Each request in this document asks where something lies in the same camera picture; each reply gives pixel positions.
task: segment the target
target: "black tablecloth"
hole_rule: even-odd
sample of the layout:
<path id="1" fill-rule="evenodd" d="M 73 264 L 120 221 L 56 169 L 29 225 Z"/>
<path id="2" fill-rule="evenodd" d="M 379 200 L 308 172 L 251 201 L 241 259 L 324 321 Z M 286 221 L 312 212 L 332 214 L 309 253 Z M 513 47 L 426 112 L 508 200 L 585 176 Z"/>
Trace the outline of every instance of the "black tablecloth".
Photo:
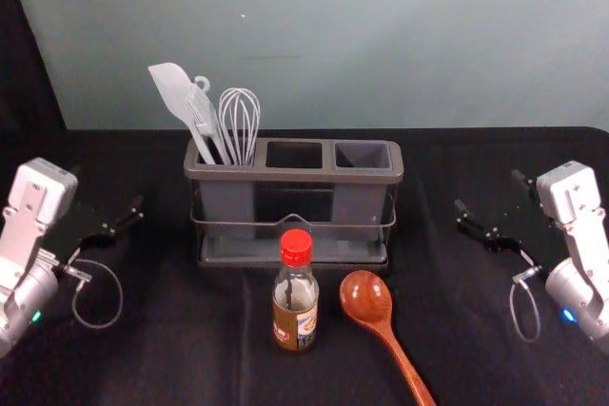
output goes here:
<path id="1" fill-rule="evenodd" d="M 537 176 L 574 159 L 595 168 L 609 199 L 609 136 L 586 128 L 271 132 L 397 141 L 405 174 L 390 265 L 394 328 L 440 404 L 609 404 L 609 359 L 532 282 L 542 335 L 525 344 L 507 295 L 524 265 L 459 234 L 453 201 L 492 214 L 518 168 Z M 107 252 L 125 310 L 106 331 L 71 316 L 65 282 L 20 344 L 0 360 L 8 404 L 370 405 L 414 404 L 382 345 L 349 321 L 338 301 L 344 271 L 320 270 L 318 336 L 310 352 L 276 347 L 272 270 L 200 269 L 188 220 L 184 132 L 71 132 L 0 136 L 0 201 L 15 167 L 44 156 L 79 164 L 79 199 L 117 214 L 137 193 L 144 223 Z M 83 313 L 111 317 L 116 292 L 103 272 L 83 292 Z"/>

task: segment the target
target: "sauce bottle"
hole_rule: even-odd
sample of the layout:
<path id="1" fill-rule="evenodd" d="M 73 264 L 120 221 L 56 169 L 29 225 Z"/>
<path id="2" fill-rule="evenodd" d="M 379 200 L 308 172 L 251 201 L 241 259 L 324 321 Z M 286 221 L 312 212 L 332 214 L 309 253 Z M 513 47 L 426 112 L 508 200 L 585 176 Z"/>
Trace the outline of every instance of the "sauce bottle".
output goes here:
<path id="1" fill-rule="evenodd" d="M 300 352 L 311 345 L 317 325 L 319 285 L 311 271 L 313 240 L 300 229 L 280 242 L 282 268 L 273 288 L 273 332 L 283 348 Z"/>

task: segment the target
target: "blue led light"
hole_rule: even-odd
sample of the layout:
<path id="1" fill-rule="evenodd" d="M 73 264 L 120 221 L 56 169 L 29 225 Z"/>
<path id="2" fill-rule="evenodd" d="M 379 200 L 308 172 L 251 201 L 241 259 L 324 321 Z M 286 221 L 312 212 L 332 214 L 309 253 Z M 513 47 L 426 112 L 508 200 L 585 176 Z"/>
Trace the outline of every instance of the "blue led light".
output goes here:
<path id="1" fill-rule="evenodd" d="M 575 316 L 573 316 L 573 314 L 571 314 L 571 311 L 569 311 L 566 308 L 562 310 L 562 315 L 564 316 L 564 319 L 567 322 L 577 322 L 578 321 L 577 319 L 575 319 Z"/>

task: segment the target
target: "utensil holder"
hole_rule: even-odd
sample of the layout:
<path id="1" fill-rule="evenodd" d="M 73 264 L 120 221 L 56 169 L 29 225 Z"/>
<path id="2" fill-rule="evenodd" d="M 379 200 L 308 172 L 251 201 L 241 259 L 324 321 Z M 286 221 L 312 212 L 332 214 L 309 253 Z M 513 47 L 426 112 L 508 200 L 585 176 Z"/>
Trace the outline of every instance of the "utensil holder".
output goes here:
<path id="1" fill-rule="evenodd" d="M 289 228 L 311 232 L 318 264 L 387 260 L 400 147 L 386 141 L 258 138 L 253 164 L 208 165 L 191 141 L 184 162 L 205 265 L 279 261 Z"/>

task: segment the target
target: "bottle label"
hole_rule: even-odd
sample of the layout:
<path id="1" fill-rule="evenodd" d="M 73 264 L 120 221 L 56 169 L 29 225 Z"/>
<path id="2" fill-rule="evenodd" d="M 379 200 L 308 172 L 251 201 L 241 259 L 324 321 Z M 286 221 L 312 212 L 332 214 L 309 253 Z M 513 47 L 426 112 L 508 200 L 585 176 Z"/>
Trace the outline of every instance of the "bottle label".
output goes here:
<path id="1" fill-rule="evenodd" d="M 277 343 L 290 351 L 311 345 L 317 326 L 317 302 L 306 311 L 290 311 L 273 300 L 273 333 Z"/>

